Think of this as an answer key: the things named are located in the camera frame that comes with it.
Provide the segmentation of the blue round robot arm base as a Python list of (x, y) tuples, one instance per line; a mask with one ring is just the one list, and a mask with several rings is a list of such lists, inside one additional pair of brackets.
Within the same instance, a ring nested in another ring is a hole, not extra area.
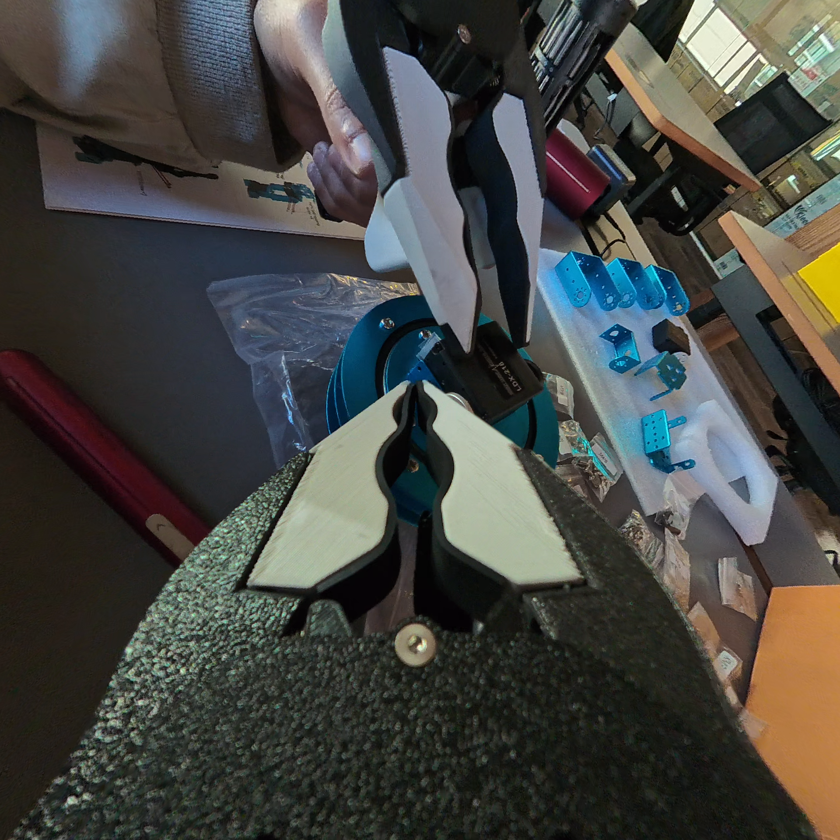
[[(337, 431), (399, 384), (416, 383), (408, 379), (408, 373), (417, 362), (422, 344), (434, 334), (446, 339), (445, 330), (433, 319), (422, 296), (394, 298), (366, 314), (353, 328), (331, 375), (327, 393), (329, 432)], [(535, 399), (489, 425), (553, 468), (560, 453), (559, 422), (542, 376), (543, 391)]]

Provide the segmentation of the black office chair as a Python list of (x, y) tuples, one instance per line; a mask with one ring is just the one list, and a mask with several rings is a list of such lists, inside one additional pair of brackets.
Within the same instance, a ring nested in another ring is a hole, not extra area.
[(830, 126), (784, 71), (715, 121), (717, 131), (755, 175)]

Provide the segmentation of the person's left forearm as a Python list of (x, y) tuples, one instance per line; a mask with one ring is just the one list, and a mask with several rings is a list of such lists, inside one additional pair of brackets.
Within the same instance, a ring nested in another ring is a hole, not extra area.
[(146, 161), (279, 172), (303, 156), (249, 1), (3, 1), (2, 108)]

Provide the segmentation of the wide perforated blue bracket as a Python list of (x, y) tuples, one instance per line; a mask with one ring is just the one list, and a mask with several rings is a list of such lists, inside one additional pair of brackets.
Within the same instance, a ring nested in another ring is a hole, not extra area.
[(660, 385), (659, 391), (648, 398), (651, 403), (680, 391), (687, 382), (686, 367), (677, 355), (670, 351), (658, 353), (635, 369), (635, 377), (647, 377), (652, 382), (649, 375)]

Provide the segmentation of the pile of small screw bags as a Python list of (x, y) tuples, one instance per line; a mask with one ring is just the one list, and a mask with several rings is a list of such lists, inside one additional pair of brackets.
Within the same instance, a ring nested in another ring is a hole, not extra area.
[[(603, 435), (588, 438), (574, 420), (572, 384), (556, 374), (547, 374), (545, 384), (559, 422), (560, 453), (555, 473), (586, 501), (603, 501), (622, 477), (623, 468)], [(665, 536), (658, 537), (639, 511), (631, 511), (619, 531), (687, 616), (743, 730), (751, 740), (756, 740), (767, 726), (741, 703), (736, 692), (742, 660), (723, 643), (706, 608), (690, 595), (690, 557), (685, 540), (690, 515), (699, 498), (695, 481), (671, 474), (665, 478), (664, 499), (655, 513)]]

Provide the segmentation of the small blue bracket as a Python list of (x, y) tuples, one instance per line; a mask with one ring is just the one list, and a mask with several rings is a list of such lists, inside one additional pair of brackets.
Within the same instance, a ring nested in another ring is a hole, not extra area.
[(603, 331), (600, 338), (612, 345), (613, 357), (610, 359), (608, 367), (615, 373), (623, 375), (641, 364), (632, 330), (620, 323), (615, 323)]

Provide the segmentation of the grey desk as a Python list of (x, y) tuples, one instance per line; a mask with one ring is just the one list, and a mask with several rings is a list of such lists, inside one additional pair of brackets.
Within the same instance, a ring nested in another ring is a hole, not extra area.
[(288, 633), (242, 578), (303, 458), (206, 294), (315, 238), (45, 210), (2, 115), (2, 349), (37, 355), (216, 526), (174, 573), (26, 428), (2, 433), (2, 838), (816, 838), (630, 545), (543, 468), (579, 591), (472, 633)]

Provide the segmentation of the blue U-shaped bracket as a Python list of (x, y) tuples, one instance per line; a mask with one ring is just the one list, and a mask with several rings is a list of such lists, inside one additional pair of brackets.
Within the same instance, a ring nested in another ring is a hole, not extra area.
[(642, 264), (634, 259), (615, 257), (605, 267), (617, 292), (617, 306), (622, 309), (634, 305), (645, 308), (648, 302), (647, 280)]
[(600, 257), (572, 250), (554, 270), (574, 308), (584, 308), (591, 301), (603, 311), (616, 307), (617, 291)]
[(685, 316), (690, 310), (690, 300), (682, 287), (677, 275), (666, 268), (657, 265), (647, 266), (648, 278), (661, 289), (664, 305), (672, 316)]

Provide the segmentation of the black servo motor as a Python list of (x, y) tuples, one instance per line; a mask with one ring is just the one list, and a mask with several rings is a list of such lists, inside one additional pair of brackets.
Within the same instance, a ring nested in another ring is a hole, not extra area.
[(651, 340), (658, 353), (690, 355), (688, 333), (676, 322), (664, 319), (651, 328)]
[(544, 387), (541, 370), (517, 350), (495, 321), (481, 323), (471, 353), (436, 334), (422, 344), (408, 373), (411, 382), (428, 381), (461, 397), (489, 424), (516, 412)]

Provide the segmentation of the orange cardboard box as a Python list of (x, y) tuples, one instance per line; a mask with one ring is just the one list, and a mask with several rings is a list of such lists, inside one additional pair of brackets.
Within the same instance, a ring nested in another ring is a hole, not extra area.
[(839, 586), (775, 587), (747, 708), (754, 744), (821, 838), (839, 838)]

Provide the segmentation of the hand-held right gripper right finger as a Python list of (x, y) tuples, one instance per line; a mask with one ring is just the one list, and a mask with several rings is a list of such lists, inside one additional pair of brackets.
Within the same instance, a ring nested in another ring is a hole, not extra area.
[(418, 423), (436, 487), (432, 577), (448, 603), (486, 623), (505, 602), (586, 584), (527, 451), (429, 383), (418, 386)]

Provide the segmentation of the white foam sheet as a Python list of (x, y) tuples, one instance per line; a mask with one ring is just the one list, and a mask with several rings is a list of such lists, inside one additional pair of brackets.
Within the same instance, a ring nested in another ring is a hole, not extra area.
[(734, 402), (729, 390), (719, 379), (704, 348), (690, 326), (680, 318), (672, 318), (688, 333), (691, 353), (682, 357), (687, 370), (683, 388), (650, 402), (659, 391), (658, 381), (649, 374), (635, 377), (634, 372), (618, 374), (610, 370), (613, 347), (600, 334), (614, 323), (633, 331), (642, 362), (655, 355), (651, 328), (669, 315), (667, 308), (645, 311), (638, 305), (601, 310), (594, 301), (584, 308), (574, 308), (555, 273), (555, 266), (569, 250), (580, 250), (585, 242), (578, 228), (550, 203), (546, 203), (542, 222), (542, 249), (539, 268), (539, 303), (542, 310), (534, 318), (543, 318), (542, 325), (533, 324), (532, 349), (538, 348), (538, 337), (556, 335), (570, 358), (570, 365), (581, 381), (581, 394), (586, 394), (598, 416), (601, 430), (612, 443), (624, 473), (645, 514), (652, 515), (662, 505), (666, 474), (652, 467), (644, 453), (641, 420), (645, 415), (666, 410), (668, 419), (692, 416), (699, 404), (714, 400), (742, 423), (758, 444)]

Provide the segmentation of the long perforated blue bracket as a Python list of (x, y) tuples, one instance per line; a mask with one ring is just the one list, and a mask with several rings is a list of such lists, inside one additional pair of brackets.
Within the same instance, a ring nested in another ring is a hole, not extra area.
[(685, 424), (686, 421), (685, 416), (669, 419), (664, 409), (648, 414), (641, 420), (644, 453), (648, 462), (667, 475), (696, 466), (692, 458), (673, 462), (670, 457), (670, 430)]

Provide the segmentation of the black mesh cylinder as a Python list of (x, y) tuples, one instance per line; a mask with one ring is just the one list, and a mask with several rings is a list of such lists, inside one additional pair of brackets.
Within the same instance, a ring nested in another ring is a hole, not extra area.
[(531, 61), (542, 99), (579, 90), (638, 9), (635, 1), (541, 3), (544, 27), (531, 49)]

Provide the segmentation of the white foam frame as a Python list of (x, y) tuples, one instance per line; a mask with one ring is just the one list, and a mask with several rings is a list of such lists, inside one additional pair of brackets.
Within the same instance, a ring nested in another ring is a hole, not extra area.
[(670, 453), (678, 461), (694, 462), (689, 468), (692, 479), (743, 543), (765, 540), (779, 479), (742, 423), (718, 402), (703, 402), (686, 421)]

